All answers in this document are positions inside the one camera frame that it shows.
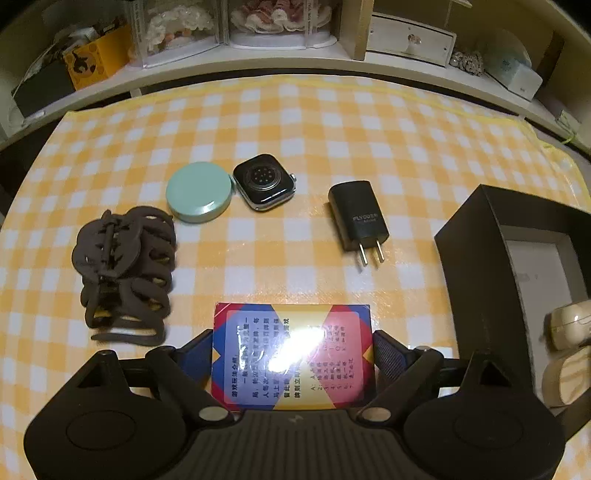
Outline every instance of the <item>yellow and white tablecloth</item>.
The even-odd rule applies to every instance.
[[[240,197],[204,225],[176,224],[166,343],[212,327],[217,301],[368,303],[375,328],[456,352],[434,234],[480,183],[591,209],[577,167],[525,122],[442,95],[360,77],[273,76],[168,90],[68,113],[0,233],[0,478],[33,478],[27,424],[94,352],[70,256],[105,209],[166,209],[170,176],[194,161],[231,173],[259,153],[297,176],[295,197],[256,213]],[[390,230],[386,262],[344,254],[327,193],[370,180]],[[559,480],[591,478],[591,427],[567,445]]]

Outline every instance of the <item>drawer knob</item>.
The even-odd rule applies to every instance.
[[[412,45],[420,45],[421,44],[421,37],[411,33],[408,36],[408,42],[411,43]]]

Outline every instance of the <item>mint green round container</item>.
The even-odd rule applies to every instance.
[[[230,200],[230,175],[215,163],[190,163],[174,172],[166,186],[168,206],[183,222],[213,220],[228,208]]]

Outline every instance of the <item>transparent display case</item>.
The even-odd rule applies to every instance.
[[[291,50],[332,45],[332,0],[222,0],[227,40],[236,48]]]
[[[162,65],[220,43],[216,0],[127,0],[135,57],[144,67]]]

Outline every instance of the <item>orange box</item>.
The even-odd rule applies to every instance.
[[[124,25],[88,45],[76,48],[64,59],[76,90],[105,80],[129,62],[131,27]]]

